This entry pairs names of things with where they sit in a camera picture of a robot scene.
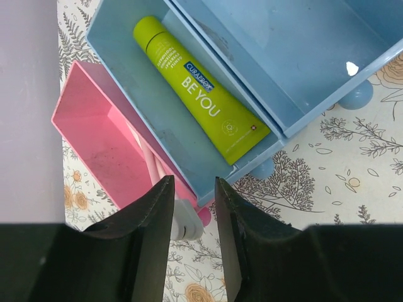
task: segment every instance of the blue knob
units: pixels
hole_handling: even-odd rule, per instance
[[[355,87],[338,102],[341,107],[348,110],[356,110],[367,105],[373,96],[373,88],[370,81],[365,80]]]
[[[262,162],[256,168],[254,168],[250,173],[253,177],[257,179],[266,179],[270,177],[275,171],[275,163],[273,159],[270,157],[269,159]]]

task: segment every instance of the floral patterned surface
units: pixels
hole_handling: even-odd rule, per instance
[[[99,62],[84,39],[98,3],[58,0],[61,85],[73,60]],[[403,54],[370,81],[368,106],[329,108],[274,156],[272,177],[234,187],[297,228],[403,222]],[[66,220],[83,230],[117,209],[66,142],[63,154]],[[171,242],[167,261],[164,302],[227,301],[215,220],[200,240]]]

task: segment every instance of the blue tray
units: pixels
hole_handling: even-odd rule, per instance
[[[338,101],[364,106],[366,79],[403,50],[402,0],[166,2],[287,137]]]
[[[132,31],[144,16],[154,15],[271,133],[229,166],[179,97],[149,61]],[[215,177],[235,182],[248,172],[266,177],[271,156],[287,142],[278,125],[210,47],[193,36],[163,0],[103,0],[87,32],[87,41],[132,106],[186,179],[204,206],[213,199]]]

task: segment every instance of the white wall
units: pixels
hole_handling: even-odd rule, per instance
[[[0,222],[64,221],[56,0],[0,0]]]

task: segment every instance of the pink tray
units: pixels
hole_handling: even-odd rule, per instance
[[[166,173],[175,176],[178,197],[196,207],[195,195],[102,65],[73,62],[52,123],[118,208],[152,187],[142,149],[128,124]]]

